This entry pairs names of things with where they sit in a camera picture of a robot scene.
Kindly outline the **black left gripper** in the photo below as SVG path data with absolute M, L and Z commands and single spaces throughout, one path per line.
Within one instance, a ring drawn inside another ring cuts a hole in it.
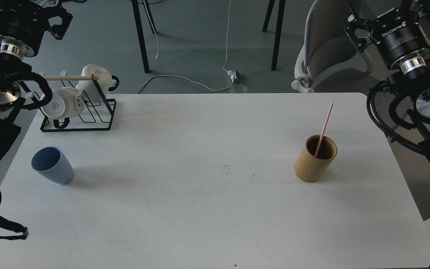
M 49 24 L 59 17 L 60 24 Z M 45 31 L 62 40 L 73 15 L 65 7 L 41 7 L 31 0 L 0 0 L 0 53 L 35 57 Z

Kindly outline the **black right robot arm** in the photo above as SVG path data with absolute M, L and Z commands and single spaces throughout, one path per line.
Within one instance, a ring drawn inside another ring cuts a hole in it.
M 374 20 L 360 18 L 350 4 L 351 15 L 345 33 L 358 52 L 374 44 L 387 69 L 395 70 L 369 90 L 369 117 L 391 139 L 427 158 L 430 163 L 430 41 L 419 24 L 420 15 L 411 11 L 411 0 L 403 0 L 399 7 L 379 15 Z M 417 129 L 424 140 L 419 143 L 402 137 L 380 117 L 375 105 L 378 93 L 389 93 L 394 99 L 388 105 L 393 123 L 407 130 Z

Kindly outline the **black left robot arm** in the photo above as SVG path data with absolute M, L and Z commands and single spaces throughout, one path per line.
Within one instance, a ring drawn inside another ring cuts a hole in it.
M 21 132 L 14 124 L 19 111 L 41 108 L 53 96 L 48 82 L 23 59 L 37 56 L 45 32 L 61 40 L 72 19 L 61 0 L 48 7 L 0 0 L 0 160 Z

